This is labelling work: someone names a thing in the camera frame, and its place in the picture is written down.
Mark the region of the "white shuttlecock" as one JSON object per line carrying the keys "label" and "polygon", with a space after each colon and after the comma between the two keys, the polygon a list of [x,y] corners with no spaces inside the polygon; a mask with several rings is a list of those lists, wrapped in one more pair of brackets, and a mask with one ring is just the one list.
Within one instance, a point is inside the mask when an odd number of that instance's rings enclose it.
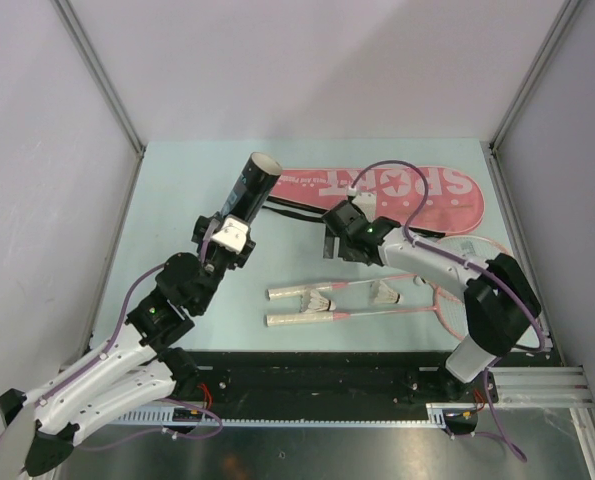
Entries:
{"label": "white shuttlecock", "polygon": [[402,295],[384,280],[377,280],[371,284],[370,301],[374,305],[398,305],[402,303]]}
{"label": "white shuttlecock", "polygon": [[302,294],[302,313],[332,312],[336,310],[334,301],[324,297],[318,290],[308,290]]}

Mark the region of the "black shuttlecock tube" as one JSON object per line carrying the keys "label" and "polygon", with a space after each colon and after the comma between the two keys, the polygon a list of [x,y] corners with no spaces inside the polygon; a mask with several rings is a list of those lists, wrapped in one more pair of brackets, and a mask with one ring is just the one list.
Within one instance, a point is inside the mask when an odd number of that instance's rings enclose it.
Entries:
{"label": "black shuttlecock tube", "polygon": [[271,156],[253,152],[220,210],[222,217],[251,224],[281,177],[283,167]]}

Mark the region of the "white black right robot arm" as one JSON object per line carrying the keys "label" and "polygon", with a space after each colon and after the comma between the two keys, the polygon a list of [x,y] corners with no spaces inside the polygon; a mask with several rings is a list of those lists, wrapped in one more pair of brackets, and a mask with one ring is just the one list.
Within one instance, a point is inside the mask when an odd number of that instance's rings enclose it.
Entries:
{"label": "white black right robot arm", "polygon": [[416,274],[464,303],[468,333],[438,376],[440,393],[461,401],[474,379],[512,349],[541,352],[546,346],[537,322],[541,305],[518,262],[500,253],[493,259],[457,254],[412,233],[406,224],[368,220],[349,200],[322,217],[349,248],[351,259]]}

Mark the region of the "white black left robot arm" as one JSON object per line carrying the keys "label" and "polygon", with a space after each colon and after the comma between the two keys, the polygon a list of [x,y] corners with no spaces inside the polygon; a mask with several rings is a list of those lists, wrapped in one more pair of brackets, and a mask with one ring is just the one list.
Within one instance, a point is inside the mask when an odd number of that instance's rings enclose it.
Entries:
{"label": "white black left robot arm", "polygon": [[155,278],[154,288],[135,307],[122,305],[108,339],[44,385],[0,396],[0,479],[48,473],[121,415],[196,392],[197,367],[175,344],[206,313],[226,272],[245,265],[255,247],[253,219],[251,213],[200,217],[197,252],[174,254],[142,274]]}

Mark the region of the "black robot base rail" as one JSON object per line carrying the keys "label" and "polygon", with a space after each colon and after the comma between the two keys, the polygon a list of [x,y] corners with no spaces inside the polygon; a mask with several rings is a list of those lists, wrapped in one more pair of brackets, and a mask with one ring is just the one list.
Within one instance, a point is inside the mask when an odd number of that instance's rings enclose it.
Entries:
{"label": "black robot base rail", "polygon": [[448,376],[446,354],[193,352],[173,391],[207,400],[224,420],[369,423],[427,419],[430,403],[470,404],[480,379]]}

